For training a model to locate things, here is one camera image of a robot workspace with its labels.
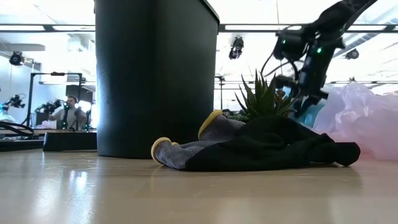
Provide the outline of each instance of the black trash can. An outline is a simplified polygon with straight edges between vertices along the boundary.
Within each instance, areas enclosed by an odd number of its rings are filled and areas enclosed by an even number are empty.
[[[98,154],[150,159],[213,111],[220,21],[206,0],[96,0]]]

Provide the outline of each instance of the wall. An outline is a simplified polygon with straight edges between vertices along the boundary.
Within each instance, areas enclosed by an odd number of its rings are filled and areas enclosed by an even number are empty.
[[[0,103],[7,101],[15,94],[24,93],[28,96],[31,72],[30,67],[13,67],[7,58],[0,56]],[[32,111],[43,103],[65,97],[65,85],[39,85],[39,79],[39,77],[35,77]],[[28,97],[23,99],[23,103],[27,104],[27,102]],[[26,118],[27,106],[24,109],[10,108],[8,114],[21,123]]]

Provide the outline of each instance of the pink plastic bag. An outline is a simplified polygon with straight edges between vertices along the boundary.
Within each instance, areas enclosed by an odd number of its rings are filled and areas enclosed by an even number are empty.
[[[313,130],[354,141],[376,159],[398,161],[398,96],[375,95],[358,83],[332,88]]]

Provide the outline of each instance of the security camera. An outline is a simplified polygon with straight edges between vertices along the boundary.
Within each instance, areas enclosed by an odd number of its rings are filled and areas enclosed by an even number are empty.
[[[244,47],[244,42],[242,37],[235,37],[231,44],[231,51],[229,51],[229,59],[238,59],[242,54],[242,49]]]
[[[359,57],[359,52],[354,49],[346,54],[346,59],[357,59]]]
[[[22,66],[25,64],[25,58],[22,56],[22,52],[13,52],[9,61],[13,66]]]

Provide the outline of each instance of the black fabric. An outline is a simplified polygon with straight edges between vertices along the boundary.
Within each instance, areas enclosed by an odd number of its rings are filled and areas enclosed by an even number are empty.
[[[311,162],[349,166],[358,160],[356,143],[335,143],[281,116],[245,124],[231,141],[202,149],[185,164],[189,171],[255,171],[300,168]]]

